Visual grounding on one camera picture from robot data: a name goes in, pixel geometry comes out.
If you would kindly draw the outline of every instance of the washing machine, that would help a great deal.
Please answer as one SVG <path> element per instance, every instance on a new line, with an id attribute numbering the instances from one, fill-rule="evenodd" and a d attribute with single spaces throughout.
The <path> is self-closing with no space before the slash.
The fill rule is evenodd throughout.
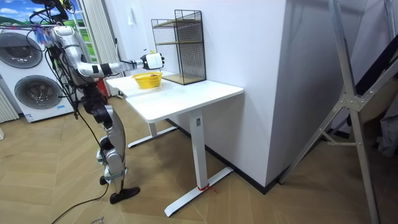
<path id="1" fill-rule="evenodd" d="M 29 122 L 73 111 L 33 32 L 0 32 L 0 74 Z"/>

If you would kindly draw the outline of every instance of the wire rack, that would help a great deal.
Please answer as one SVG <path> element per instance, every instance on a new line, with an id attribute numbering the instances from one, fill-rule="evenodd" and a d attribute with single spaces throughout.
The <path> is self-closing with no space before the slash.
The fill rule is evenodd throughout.
<path id="1" fill-rule="evenodd" d="M 182 85 L 206 80 L 201 11 L 175 10 L 175 19 L 153 19 L 152 30 L 165 57 L 162 78 Z"/>

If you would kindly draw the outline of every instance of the desk top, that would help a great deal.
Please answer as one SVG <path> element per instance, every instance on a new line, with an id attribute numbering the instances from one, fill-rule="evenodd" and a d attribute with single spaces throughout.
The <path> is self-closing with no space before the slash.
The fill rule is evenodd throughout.
<path id="1" fill-rule="evenodd" d="M 131 77 L 106 81 L 127 96 L 129 105 L 147 122 L 154 123 L 243 93 L 243 88 L 202 81 L 180 85 L 162 79 L 159 87 L 141 90 Z"/>

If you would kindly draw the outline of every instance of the white wall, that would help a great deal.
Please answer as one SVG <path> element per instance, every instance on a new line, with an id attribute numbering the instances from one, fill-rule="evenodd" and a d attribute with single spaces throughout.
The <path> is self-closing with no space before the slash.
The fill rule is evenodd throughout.
<path id="1" fill-rule="evenodd" d="M 202 11 L 207 79 L 245 91 L 203 109 L 205 142 L 265 186 L 285 1 L 141 3 L 150 49 L 151 19 L 173 19 L 174 9 Z M 172 120 L 189 131 L 184 114 Z"/>
<path id="2" fill-rule="evenodd" d="M 292 163 L 340 96 L 343 82 L 328 2 L 286 2 L 266 184 Z M 366 1 L 340 2 L 352 52 Z"/>
<path id="3" fill-rule="evenodd" d="M 396 23 L 398 23 L 398 2 L 393 1 L 393 5 Z M 387 13 L 384 9 L 384 0 L 368 0 L 351 56 L 355 83 L 360 81 L 390 41 L 389 24 Z M 348 110 L 344 110 L 338 114 L 333 121 L 332 128 L 336 127 L 348 114 Z M 344 125 L 340 131 L 349 133 L 349 127 Z"/>
<path id="4" fill-rule="evenodd" d="M 139 0 L 105 0 L 105 6 L 108 10 L 113 34 L 118 39 L 120 57 L 132 60 L 149 54 L 147 36 L 143 31 L 141 2 Z M 142 72 L 146 71 L 139 69 L 126 72 L 126 75 Z"/>

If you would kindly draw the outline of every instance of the white curtain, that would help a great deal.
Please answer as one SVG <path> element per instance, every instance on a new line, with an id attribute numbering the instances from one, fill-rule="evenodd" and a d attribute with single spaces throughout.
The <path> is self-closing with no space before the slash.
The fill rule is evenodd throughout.
<path id="1" fill-rule="evenodd" d="M 108 18 L 106 16 L 106 9 L 102 1 L 99 0 L 80 0 L 80 5 L 82 10 L 85 11 L 87 16 L 85 22 L 87 28 L 91 29 L 94 37 L 92 41 L 97 48 L 98 61 L 99 63 L 110 63 L 117 62 L 119 58 L 117 56 L 117 51 L 111 31 L 111 26 L 109 24 Z M 119 78 L 122 77 L 122 73 L 118 76 L 105 78 Z M 115 96 L 119 92 L 117 89 L 110 87 L 106 84 L 106 88 L 110 96 Z"/>
<path id="2" fill-rule="evenodd" d="M 0 87 L 0 123 L 18 118 L 17 112 Z"/>

